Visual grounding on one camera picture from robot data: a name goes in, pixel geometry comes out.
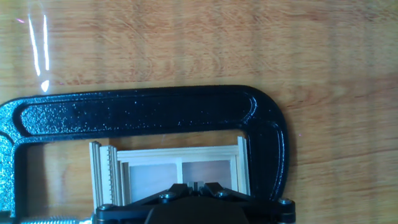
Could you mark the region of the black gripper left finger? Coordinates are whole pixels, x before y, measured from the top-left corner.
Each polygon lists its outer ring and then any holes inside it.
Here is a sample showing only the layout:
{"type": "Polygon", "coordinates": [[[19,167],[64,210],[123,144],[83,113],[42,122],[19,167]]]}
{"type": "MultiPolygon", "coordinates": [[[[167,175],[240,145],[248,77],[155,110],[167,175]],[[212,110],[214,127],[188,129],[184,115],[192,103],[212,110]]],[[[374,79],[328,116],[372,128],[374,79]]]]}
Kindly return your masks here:
{"type": "Polygon", "coordinates": [[[103,204],[96,209],[96,223],[145,223],[150,212],[156,206],[192,196],[195,189],[195,182],[173,184],[169,189],[127,205],[117,206],[110,203],[103,204]]]}

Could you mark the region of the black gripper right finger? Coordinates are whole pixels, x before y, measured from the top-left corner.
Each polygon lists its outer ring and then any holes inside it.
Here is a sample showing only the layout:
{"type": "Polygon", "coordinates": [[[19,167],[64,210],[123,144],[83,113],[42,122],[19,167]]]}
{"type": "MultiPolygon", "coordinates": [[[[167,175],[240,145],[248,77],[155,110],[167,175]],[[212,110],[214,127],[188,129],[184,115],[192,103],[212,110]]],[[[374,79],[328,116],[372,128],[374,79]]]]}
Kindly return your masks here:
{"type": "Polygon", "coordinates": [[[195,182],[195,195],[231,202],[242,208],[246,218],[264,218],[265,223],[295,224],[295,202],[288,198],[258,201],[244,193],[222,187],[218,182],[195,182]]]}

